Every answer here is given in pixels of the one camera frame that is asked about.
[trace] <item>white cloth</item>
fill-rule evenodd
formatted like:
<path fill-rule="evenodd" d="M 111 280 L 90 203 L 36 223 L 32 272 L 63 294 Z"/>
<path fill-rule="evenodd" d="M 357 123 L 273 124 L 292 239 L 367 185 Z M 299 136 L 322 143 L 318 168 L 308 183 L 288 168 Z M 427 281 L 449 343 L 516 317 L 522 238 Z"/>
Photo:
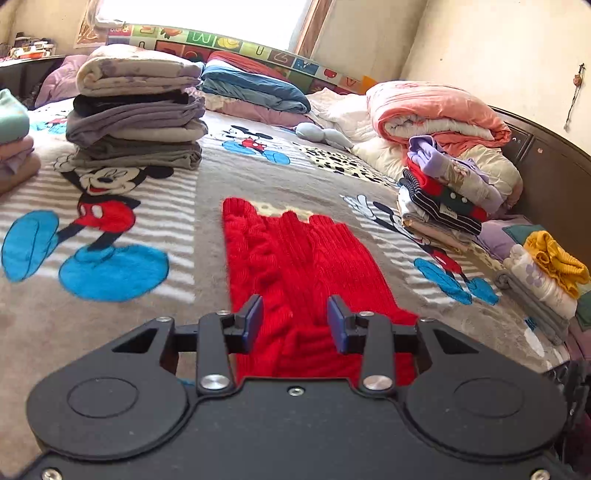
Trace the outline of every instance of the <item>white cloth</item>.
<path fill-rule="evenodd" d="M 511 247 L 511 253 L 503 261 L 505 268 L 523 283 L 535 297 L 565 319 L 574 317 L 577 301 L 563 290 L 558 282 L 542 271 L 523 246 Z"/>

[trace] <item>wall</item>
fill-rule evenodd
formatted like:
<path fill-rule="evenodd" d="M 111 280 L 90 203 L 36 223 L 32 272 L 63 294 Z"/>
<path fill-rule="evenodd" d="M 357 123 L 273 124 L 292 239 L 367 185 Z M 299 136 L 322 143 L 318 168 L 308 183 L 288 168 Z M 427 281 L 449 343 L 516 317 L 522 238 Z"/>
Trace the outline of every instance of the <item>wall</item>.
<path fill-rule="evenodd" d="M 565 132 L 583 62 L 590 70 Z M 583 0 L 429 0 L 402 78 L 464 88 L 591 154 L 591 7 Z"/>
<path fill-rule="evenodd" d="M 426 0 L 333 0 L 312 59 L 379 82 L 397 79 Z"/>
<path fill-rule="evenodd" d="M 16 32 L 51 38 L 58 55 L 82 53 L 73 46 L 86 9 L 87 0 L 22 0 L 12 25 Z"/>

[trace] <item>lavender clothing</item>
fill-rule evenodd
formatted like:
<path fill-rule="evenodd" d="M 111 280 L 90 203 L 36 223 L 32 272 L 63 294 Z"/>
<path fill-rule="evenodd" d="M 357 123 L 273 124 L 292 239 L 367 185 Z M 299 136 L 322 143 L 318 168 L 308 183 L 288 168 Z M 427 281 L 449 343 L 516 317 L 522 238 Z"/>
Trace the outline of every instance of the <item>lavender clothing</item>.
<path fill-rule="evenodd" d="M 87 117 L 71 111 L 67 119 L 66 138 L 76 145 L 88 147 L 105 135 L 124 128 L 182 127 L 204 114 L 203 97 L 197 97 L 187 105 L 170 101 L 130 103 Z"/>

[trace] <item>window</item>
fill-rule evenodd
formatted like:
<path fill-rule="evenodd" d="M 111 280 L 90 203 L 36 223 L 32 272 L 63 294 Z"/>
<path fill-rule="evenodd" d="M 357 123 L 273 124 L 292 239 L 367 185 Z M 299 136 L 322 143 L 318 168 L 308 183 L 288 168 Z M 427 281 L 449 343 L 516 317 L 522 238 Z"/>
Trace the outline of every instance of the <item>window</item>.
<path fill-rule="evenodd" d="M 310 3 L 311 0 L 103 0 L 97 17 L 130 24 L 191 28 L 293 51 Z"/>

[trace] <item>yellow clothing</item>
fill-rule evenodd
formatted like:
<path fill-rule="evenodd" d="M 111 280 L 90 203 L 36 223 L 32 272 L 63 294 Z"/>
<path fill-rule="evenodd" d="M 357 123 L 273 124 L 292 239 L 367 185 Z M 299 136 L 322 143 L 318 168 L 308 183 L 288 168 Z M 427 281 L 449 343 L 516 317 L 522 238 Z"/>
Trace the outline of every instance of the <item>yellow clothing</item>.
<path fill-rule="evenodd" d="M 582 262 L 564 251 L 552 235 L 545 230 L 533 232 L 523 246 L 538 266 L 550 277 L 555 278 L 566 293 L 574 299 L 580 297 L 577 283 L 589 282 L 589 270 Z"/>

